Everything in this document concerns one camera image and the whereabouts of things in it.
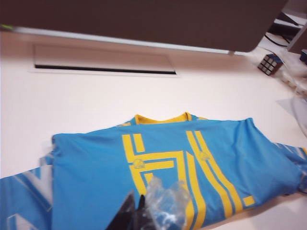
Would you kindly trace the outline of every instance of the jersey logo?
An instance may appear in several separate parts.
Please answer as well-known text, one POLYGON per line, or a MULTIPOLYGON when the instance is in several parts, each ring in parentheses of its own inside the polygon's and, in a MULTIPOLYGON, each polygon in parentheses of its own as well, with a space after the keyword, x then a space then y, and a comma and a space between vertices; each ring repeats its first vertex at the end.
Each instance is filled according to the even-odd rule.
POLYGON ((209 160, 209 155, 205 152, 200 152, 200 158, 202 161, 209 160))
POLYGON ((135 169, 143 169, 145 168, 145 164, 141 159, 135 159, 133 162, 133 166, 135 169))

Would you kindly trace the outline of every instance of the fabric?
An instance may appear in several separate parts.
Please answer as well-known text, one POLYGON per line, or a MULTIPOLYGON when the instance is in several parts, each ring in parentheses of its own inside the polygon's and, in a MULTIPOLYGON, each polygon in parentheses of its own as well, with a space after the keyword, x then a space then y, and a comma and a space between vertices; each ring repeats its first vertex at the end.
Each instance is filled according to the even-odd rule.
POLYGON ((185 182, 192 196, 187 229, 307 188, 304 149, 271 143, 251 118, 185 113, 163 122, 137 115, 109 129, 58 134, 53 142, 40 169, 0 180, 1 230, 105 229, 128 192, 138 200, 153 175, 164 187, 185 182), (49 164, 53 192, 52 173, 41 173, 52 172, 49 164))
POLYGON ((52 166, 2 178, 0 200, 1 230, 50 230, 52 166))

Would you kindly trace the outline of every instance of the rubik's cube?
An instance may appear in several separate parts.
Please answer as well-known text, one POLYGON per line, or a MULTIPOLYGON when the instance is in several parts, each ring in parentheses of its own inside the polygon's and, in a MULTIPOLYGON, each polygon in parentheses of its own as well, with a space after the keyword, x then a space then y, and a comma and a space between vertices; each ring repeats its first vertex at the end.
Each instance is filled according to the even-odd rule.
POLYGON ((282 64, 283 62, 276 54, 267 54, 258 65, 258 68, 266 75, 271 75, 274 74, 282 64))

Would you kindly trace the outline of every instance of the white table surface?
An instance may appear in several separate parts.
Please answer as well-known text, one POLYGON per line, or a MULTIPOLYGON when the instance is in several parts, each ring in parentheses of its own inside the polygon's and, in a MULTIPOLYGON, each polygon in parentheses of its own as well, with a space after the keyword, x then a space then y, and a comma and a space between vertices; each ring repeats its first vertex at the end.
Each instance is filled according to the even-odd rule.
MULTIPOLYGON (((307 147, 296 120, 276 100, 293 96, 257 69, 266 50, 245 56, 1 32, 1 178, 39 166, 56 133, 89 132, 141 114, 172 118, 188 111, 208 119, 253 117, 274 142, 307 147), (30 72, 29 44, 166 55, 177 78, 30 72)), ((307 197, 278 197, 204 229, 307 228, 307 197)))

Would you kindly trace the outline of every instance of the yellow collar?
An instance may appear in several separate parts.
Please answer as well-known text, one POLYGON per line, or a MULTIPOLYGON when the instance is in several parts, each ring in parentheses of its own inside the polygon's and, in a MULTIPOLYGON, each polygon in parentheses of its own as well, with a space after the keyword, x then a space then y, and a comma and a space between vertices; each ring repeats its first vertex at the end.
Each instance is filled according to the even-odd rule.
POLYGON ((156 121, 156 120, 152 120, 150 118, 141 116, 141 115, 135 115, 135 123, 137 125, 139 124, 159 124, 159 123, 170 123, 170 122, 182 122, 182 121, 191 121, 192 117, 191 114, 189 114, 188 112, 185 112, 184 114, 168 119, 168 120, 164 120, 164 121, 156 121))

